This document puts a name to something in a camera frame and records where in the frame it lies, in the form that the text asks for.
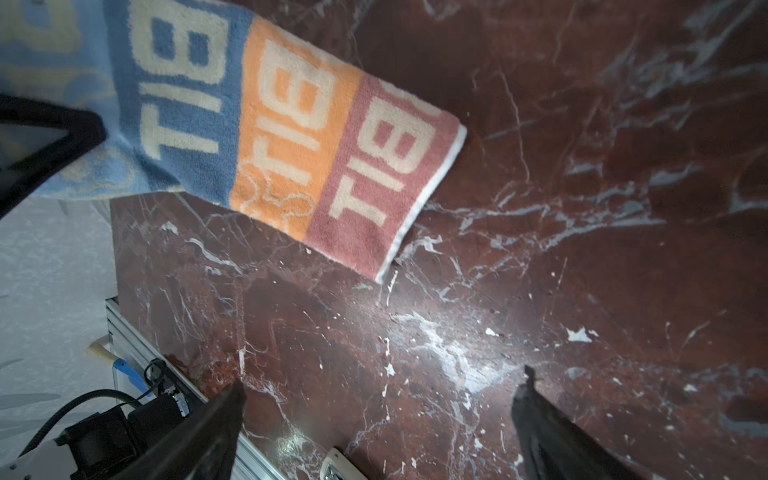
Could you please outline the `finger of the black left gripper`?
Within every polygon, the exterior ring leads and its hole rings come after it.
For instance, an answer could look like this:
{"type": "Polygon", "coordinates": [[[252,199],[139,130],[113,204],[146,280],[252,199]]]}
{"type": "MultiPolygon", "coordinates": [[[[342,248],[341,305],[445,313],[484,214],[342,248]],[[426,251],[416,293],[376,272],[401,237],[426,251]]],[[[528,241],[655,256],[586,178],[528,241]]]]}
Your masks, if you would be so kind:
{"type": "Polygon", "coordinates": [[[1,215],[6,216],[53,175],[107,139],[102,118],[93,111],[9,95],[1,96],[1,122],[60,130],[65,134],[1,168],[1,215]]]}

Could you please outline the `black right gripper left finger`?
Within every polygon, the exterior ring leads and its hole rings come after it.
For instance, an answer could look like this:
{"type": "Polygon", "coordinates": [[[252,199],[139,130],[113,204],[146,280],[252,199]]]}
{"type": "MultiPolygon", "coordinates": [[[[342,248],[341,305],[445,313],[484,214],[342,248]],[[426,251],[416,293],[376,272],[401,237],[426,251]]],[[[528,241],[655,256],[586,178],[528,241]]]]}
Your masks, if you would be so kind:
{"type": "Polygon", "coordinates": [[[245,402],[244,385],[233,381],[115,477],[229,480],[245,402]]]}

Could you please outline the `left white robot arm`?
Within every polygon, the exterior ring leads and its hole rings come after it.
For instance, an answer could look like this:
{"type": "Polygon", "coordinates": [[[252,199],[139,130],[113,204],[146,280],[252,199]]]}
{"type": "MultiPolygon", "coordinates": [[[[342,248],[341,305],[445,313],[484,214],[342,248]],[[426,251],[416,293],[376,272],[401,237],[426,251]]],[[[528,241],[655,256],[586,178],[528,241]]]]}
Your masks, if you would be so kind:
{"type": "MultiPolygon", "coordinates": [[[[86,110],[4,95],[1,121],[6,125],[60,132],[60,138],[1,168],[1,213],[7,215],[40,185],[90,152],[107,138],[101,117],[86,110]]],[[[149,365],[158,376],[146,390],[148,402],[114,390],[83,394],[60,408],[23,449],[1,470],[4,479],[114,479],[132,465],[148,465],[146,454],[162,443],[185,419],[177,399],[162,391],[165,363],[149,365]],[[76,407],[94,399],[111,398],[117,406],[93,414],[47,436],[76,407]]]]}

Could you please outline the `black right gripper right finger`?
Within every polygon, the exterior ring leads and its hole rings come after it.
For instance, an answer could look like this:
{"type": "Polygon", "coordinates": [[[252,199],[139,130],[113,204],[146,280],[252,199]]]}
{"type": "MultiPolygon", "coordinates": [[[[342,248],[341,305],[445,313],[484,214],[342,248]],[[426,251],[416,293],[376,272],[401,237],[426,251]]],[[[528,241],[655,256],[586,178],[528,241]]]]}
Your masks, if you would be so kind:
{"type": "Polygon", "coordinates": [[[536,389],[536,372],[524,367],[511,417],[528,479],[638,479],[536,389]]]}

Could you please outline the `blue rabbit print towel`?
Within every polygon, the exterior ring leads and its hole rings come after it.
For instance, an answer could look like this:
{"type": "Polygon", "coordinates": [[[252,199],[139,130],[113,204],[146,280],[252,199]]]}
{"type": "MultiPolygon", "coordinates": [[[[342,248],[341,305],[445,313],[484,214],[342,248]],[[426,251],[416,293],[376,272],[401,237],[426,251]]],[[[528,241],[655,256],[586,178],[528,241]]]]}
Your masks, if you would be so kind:
{"type": "Polygon", "coordinates": [[[183,191],[373,281],[458,156],[460,120],[219,1],[5,1],[1,94],[105,141],[34,193],[183,191]]]}

